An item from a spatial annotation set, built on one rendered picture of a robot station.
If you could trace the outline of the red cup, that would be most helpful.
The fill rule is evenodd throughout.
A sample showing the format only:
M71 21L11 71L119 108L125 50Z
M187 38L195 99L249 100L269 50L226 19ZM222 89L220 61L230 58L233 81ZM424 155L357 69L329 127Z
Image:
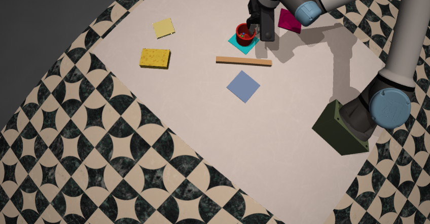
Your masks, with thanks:
M255 30L255 29L254 29ZM240 36L241 33L245 33L243 38ZM256 30L253 35L249 33L246 23L239 24L236 28L236 40L241 46L248 46L256 35Z

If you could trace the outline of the pale yellow square pad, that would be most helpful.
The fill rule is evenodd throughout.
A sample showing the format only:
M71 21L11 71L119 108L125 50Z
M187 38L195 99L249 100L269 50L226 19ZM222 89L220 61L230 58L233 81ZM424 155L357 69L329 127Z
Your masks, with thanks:
M159 22L153 23L157 39L175 33L171 19L167 18Z

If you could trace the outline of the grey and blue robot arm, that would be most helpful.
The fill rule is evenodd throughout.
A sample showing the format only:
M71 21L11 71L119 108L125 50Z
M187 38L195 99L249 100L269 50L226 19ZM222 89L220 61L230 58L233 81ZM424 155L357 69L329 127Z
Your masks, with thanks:
M259 0L269 8L281 2L303 26L329 11L356 0ZM260 11L260 40L275 41L274 10ZM430 20L430 0L401 0L385 67L362 93L339 109L350 132L366 142L376 126L394 129L411 112L415 90L413 76Z

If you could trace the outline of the yellow sponge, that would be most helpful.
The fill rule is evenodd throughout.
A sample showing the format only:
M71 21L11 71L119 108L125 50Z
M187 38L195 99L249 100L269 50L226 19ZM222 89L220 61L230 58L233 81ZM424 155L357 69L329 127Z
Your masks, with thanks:
M168 69L170 50L142 49L140 58L141 68Z

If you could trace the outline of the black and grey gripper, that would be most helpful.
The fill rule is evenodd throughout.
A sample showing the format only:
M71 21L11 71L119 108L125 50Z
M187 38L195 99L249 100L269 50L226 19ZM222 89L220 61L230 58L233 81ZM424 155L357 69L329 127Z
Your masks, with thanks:
M256 34L260 33L260 21L259 21L260 20L260 13L259 13L260 7L265 9L265 10L274 10L276 8L276 7L274 7L274 8L266 7L266 6L262 5L259 2L259 0L249 0L248 10L249 10L249 14L250 15L252 14L252 15L247 19L246 24L247 24L247 28L248 28L251 35L254 34L254 29L257 27L257 25L258 25L258 28L256 30Z

